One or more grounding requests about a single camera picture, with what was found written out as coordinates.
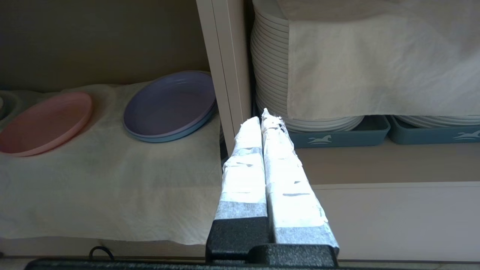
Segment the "blue plastic tray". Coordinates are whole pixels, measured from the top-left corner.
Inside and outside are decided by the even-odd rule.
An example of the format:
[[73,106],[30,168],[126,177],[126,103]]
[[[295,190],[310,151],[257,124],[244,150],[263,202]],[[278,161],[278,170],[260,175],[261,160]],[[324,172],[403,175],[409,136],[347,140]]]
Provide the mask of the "blue plastic tray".
[[388,116],[392,129],[388,136],[398,144],[452,144],[480,142],[480,125],[417,128]]
[[382,144],[389,130],[385,116],[370,115],[351,131],[289,134],[295,148],[359,147]]

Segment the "blue plate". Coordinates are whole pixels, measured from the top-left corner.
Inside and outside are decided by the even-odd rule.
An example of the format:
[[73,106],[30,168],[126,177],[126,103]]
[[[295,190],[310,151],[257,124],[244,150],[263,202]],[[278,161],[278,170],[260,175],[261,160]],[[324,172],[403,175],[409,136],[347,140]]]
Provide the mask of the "blue plate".
[[189,127],[188,129],[186,129],[182,132],[179,132],[177,134],[173,134],[173,135],[169,135],[169,136],[165,136],[165,137],[158,137],[158,138],[141,137],[141,136],[138,136],[138,135],[135,135],[135,134],[129,132],[129,129],[126,129],[126,130],[129,132],[129,135],[132,138],[135,138],[137,140],[144,141],[144,142],[147,142],[147,143],[170,142],[170,141],[178,140],[180,138],[183,138],[187,135],[192,134],[197,129],[201,128],[206,122],[208,122],[208,120],[210,120],[210,118],[212,118],[212,116],[214,115],[215,112],[216,112],[216,105],[207,113],[207,115],[205,117],[203,117],[199,122],[197,122],[193,126]]

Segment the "white horse print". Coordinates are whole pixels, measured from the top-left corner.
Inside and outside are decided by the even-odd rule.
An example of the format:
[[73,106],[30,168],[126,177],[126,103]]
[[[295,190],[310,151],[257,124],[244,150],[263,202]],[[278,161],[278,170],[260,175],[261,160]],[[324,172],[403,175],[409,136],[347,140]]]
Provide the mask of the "white horse print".
[[332,138],[331,135],[327,135],[323,138],[308,138],[309,140],[311,140],[310,142],[308,142],[308,144],[311,144],[311,145],[318,145],[318,144],[329,144],[331,143],[332,141],[330,141],[330,139]]
[[453,137],[455,140],[476,140],[477,138],[480,138],[480,130],[475,131],[474,133],[465,133],[465,132],[459,132],[460,134],[457,137]]

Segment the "white cloth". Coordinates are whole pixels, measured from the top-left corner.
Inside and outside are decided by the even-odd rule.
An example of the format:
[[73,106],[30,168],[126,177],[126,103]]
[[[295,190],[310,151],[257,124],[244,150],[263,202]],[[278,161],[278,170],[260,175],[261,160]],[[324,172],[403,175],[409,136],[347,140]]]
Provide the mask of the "white cloth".
[[131,97],[148,83],[92,85],[94,114],[50,152],[0,155],[0,237],[86,237],[205,243],[221,190],[219,116],[167,143],[130,138]]
[[480,114],[480,1],[278,3],[290,118]]

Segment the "white plate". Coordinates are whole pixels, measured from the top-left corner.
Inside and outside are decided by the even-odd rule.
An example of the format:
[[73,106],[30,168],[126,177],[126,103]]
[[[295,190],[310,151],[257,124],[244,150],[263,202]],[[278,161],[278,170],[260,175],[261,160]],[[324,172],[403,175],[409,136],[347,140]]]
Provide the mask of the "white plate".
[[263,83],[261,80],[257,80],[257,86],[262,88],[262,91],[268,92],[271,96],[274,96],[276,99],[280,101],[280,104],[286,106],[287,104],[287,94],[276,91],[272,89],[269,85]]
[[257,76],[257,74],[255,74],[255,79],[258,84],[261,84],[264,88],[267,88],[268,90],[270,90],[270,92],[275,92],[279,96],[287,98],[288,92],[286,88],[276,86],[271,82],[265,80],[263,76]]
[[258,36],[265,38],[266,40],[268,40],[268,42],[271,42],[282,49],[288,50],[288,39],[280,38],[268,32],[267,30],[265,30],[265,28],[262,27],[262,24],[255,23],[253,27],[255,28]]
[[281,74],[287,74],[288,75],[288,70],[284,69],[284,68],[281,68],[279,67],[278,65],[276,65],[275,63],[273,63],[272,61],[270,61],[267,57],[265,57],[264,55],[262,54],[259,54],[257,52],[257,50],[253,49],[250,50],[250,52],[252,53],[253,56],[255,56],[259,61],[261,61],[262,63],[264,63],[265,65],[275,69],[277,72],[280,72]]
[[258,10],[256,8],[254,8],[254,10],[255,10],[255,20],[256,21],[260,21],[260,22],[262,22],[262,24],[268,25],[269,27],[274,28],[278,31],[289,33],[289,30],[290,30],[289,26],[279,25],[275,22],[272,22],[269,19],[263,17],[262,14],[260,12],[258,12]]
[[264,71],[271,78],[288,85],[288,74],[279,72],[278,70],[275,70],[275,69],[269,67],[267,64],[263,63],[262,61],[260,61],[258,58],[256,58],[253,55],[252,55],[252,62],[253,62],[253,67],[254,68],[260,68],[260,69],[262,69],[262,71]]
[[305,121],[305,120],[296,120],[289,119],[286,114],[286,110],[281,109],[280,105],[276,104],[275,101],[268,99],[265,94],[262,93],[262,90],[257,87],[257,97],[258,105],[264,106],[267,109],[271,110],[272,113],[282,116],[286,123],[296,127],[298,129],[304,130],[319,130],[319,129],[334,129],[334,128],[350,128],[351,126],[355,127],[363,119],[363,116],[354,116],[354,117],[343,117],[336,119],[326,119],[325,121]]
[[412,126],[419,127],[419,128],[432,128],[435,127],[429,123],[425,123],[423,121],[420,121],[416,119],[415,117],[412,116],[406,116],[406,115],[396,115],[396,118],[402,120],[405,123],[411,124]]
[[276,94],[274,94],[271,91],[263,88],[260,84],[257,84],[257,92],[261,93],[269,101],[274,102],[278,107],[285,108],[285,109],[287,108],[287,101],[286,100],[282,100]]
[[361,121],[363,120],[363,117],[355,119],[355,121],[342,125],[342,126],[337,126],[337,127],[318,127],[314,129],[308,129],[308,128],[298,128],[293,126],[287,119],[283,119],[285,121],[285,124],[287,125],[287,128],[294,130],[296,132],[334,132],[334,131],[350,131],[357,127]]
[[257,37],[256,32],[252,33],[252,42],[254,42],[257,47],[263,48],[265,51],[268,51],[270,54],[274,55],[277,61],[288,65],[288,54],[282,53],[275,50],[275,48],[268,46],[268,43],[265,43],[264,40],[260,40]]
[[255,37],[257,38],[258,41],[261,41],[262,43],[266,44],[269,48],[274,49],[278,52],[281,52],[282,54],[288,55],[288,49],[284,49],[280,46],[277,46],[274,42],[270,42],[269,38],[263,35],[258,30],[258,27],[255,29]]
[[277,70],[283,70],[285,73],[288,73],[288,62],[283,63],[280,62],[277,56],[269,53],[268,51],[264,50],[263,48],[259,47],[256,45],[256,42],[253,41],[253,35],[252,35],[252,41],[250,43],[250,50],[254,50],[258,55],[262,56],[263,58],[267,59],[269,62],[273,63]]
[[268,26],[267,24],[264,24],[260,20],[255,21],[254,25],[257,25],[257,27],[261,27],[264,31],[268,32],[267,34],[269,34],[271,38],[288,44],[288,39],[290,38],[288,32],[277,30],[273,27]]
[[269,82],[273,86],[277,86],[276,88],[282,89],[283,92],[288,93],[288,84],[282,83],[277,81],[275,78],[272,78],[268,75],[264,70],[261,68],[257,68],[255,64],[253,65],[253,73],[255,73],[255,77],[262,77],[262,79],[266,82]]
[[461,119],[461,117],[450,118],[445,116],[417,116],[432,124],[445,124],[449,126],[480,125],[480,119]]
[[480,115],[438,116],[438,117],[448,118],[448,119],[456,119],[456,120],[473,120],[473,121],[480,121]]
[[253,0],[253,6],[266,19],[279,25],[288,26],[288,19],[276,0]]
[[301,129],[303,131],[307,131],[307,130],[319,131],[320,129],[325,130],[325,131],[349,129],[349,128],[353,128],[353,127],[357,126],[359,121],[361,122],[362,119],[363,119],[363,117],[359,117],[359,118],[353,118],[353,119],[351,119],[351,121],[346,122],[346,123],[330,124],[330,125],[325,124],[325,125],[318,125],[318,126],[306,126],[306,125],[298,124],[293,119],[284,118],[285,123],[288,123],[290,126],[295,127],[298,130]]
[[455,120],[444,116],[396,116],[398,119],[420,128],[479,125],[480,121]]
[[267,31],[262,30],[261,27],[258,27],[258,26],[255,27],[255,34],[257,38],[259,38],[261,41],[268,42],[269,44],[274,45],[276,50],[284,54],[288,54],[288,44],[285,44],[281,41],[273,39],[271,37],[271,34],[268,34]]
[[268,110],[272,110],[272,112],[279,114],[281,116],[287,115],[287,108],[281,108],[280,105],[275,104],[271,99],[265,96],[264,93],[261,91],[257,91],[256,95],[257,99],[265,105]]

